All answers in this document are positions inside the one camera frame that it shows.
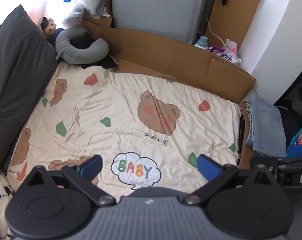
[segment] cord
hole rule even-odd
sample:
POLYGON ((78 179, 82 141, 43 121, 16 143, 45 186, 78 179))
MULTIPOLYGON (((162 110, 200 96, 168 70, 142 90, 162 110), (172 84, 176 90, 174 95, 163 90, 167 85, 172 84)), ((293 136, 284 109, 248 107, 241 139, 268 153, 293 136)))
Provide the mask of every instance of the cord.
POLYGON ((242 69, 244 69, 244 68, 243 68, 243 65, 242 65, 241 59, 238 58, 234 53, 232 53, 231 51, 229 51, 229 49, 227 48, 227 46, 226 46, 226 44, 224 43, 224 41, 223 41, 218 35, 216 35, 214 32, 212 32, 212 30, 211 30, 211 25, 210 25, 210 22, 209 22, 209 19, 207 18, 206 15, 205 15, 205 18, 206 18, 206 20, 207 20, 207 23, 208 23, 208 27, 209 27, 210 33, 212 33, 212 35, 214 35, 215 37, 217 37, 217 38, 223 43, 224 48, 231 54, 231 56, 233 56, 234 58, 237 59, 239 66, 240 66, 242 69))

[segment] gray panel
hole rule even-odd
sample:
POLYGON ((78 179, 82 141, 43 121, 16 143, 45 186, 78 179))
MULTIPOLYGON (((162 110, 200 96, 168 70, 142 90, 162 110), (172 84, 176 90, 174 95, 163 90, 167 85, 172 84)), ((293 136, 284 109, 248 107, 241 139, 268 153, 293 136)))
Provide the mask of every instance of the gray panel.
POLYGON ((205 0, 112 0, 115 28, 160 34, 192 43, 205 0))
POLYGON ((114 207, 100 208, 85 229, 65 239, 239 240, 219 231, 200 208, 184 206, 176 197, 124 197, 114 207))

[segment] bottle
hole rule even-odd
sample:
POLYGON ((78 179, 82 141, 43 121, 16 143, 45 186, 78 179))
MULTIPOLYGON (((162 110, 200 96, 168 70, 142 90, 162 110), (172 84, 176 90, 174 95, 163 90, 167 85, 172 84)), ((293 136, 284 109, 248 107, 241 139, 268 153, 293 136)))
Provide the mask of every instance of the bottle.
POLYGON ((208 49, 207 46, 207 37, 204 35, 201 35, 201 37, 198 39, 197 43, 194 44, 195 47, 198 47, 200 49, 208 49))

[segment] dark gray pillow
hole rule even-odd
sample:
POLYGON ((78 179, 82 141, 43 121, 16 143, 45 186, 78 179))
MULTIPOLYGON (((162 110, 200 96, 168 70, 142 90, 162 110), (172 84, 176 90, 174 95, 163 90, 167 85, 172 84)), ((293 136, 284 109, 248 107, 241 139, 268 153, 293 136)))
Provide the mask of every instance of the dark gray pillow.
POLYGON ((56 56, 21 5, 0 26, 0 164, 55 72, 56 56))

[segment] white wall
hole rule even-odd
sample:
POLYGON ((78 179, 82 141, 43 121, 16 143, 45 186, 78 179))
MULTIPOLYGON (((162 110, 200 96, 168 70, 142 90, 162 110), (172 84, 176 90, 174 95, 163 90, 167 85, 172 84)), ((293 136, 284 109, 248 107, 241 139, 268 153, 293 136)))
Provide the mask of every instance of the white wall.
POLYGON ((238 56, 275 103, 302 71, 302 0, 261 0, 238 56))

